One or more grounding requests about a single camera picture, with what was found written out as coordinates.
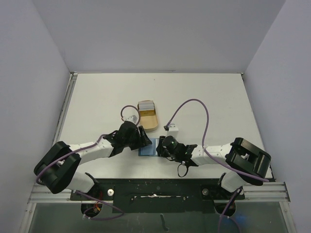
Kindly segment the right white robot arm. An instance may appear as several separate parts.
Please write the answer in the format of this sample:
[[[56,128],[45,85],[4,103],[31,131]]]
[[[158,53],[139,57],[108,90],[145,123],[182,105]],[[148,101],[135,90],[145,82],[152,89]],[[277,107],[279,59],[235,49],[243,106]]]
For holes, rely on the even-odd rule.
[[[238,188],[249,183],[261,186],[271,163],[271,156],[254,144],[237,137],[232,143],[204,148],[197,144],[184,145],[169,135],[160,137],[156,148],[159,156],[169,158],[186,167],[207,164],[222,165],[229,169],[221,175],[216,192],[226,199]]]

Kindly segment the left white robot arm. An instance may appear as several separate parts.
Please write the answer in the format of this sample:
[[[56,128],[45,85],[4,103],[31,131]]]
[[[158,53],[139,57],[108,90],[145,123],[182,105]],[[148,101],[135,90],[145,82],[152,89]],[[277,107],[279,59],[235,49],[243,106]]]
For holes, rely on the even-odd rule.
[[[138,150],[152,144],[144,128],[125,121],[118,130],[102,134],[94,142],[68,145],[56,142],[34,168],[36,183],[46,186],[53,194],[65,189],[80,191],[89,200],[98,196],[97,181],[78,166],[100,158],[111,158],[125,148]]]

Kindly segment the blue leather card holder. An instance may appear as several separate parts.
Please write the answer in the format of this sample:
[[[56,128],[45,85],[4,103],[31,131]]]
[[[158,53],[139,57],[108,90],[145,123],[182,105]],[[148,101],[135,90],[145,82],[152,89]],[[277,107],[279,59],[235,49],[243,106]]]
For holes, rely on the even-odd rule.
[[[145,146],[145,147],[140,148],[138,150],[139,156],[149,156],[149,157],[157,157],[158,156],[156,148],[159,144],[159,138],[151,138],[150,140],[152,142],[151,145]]]

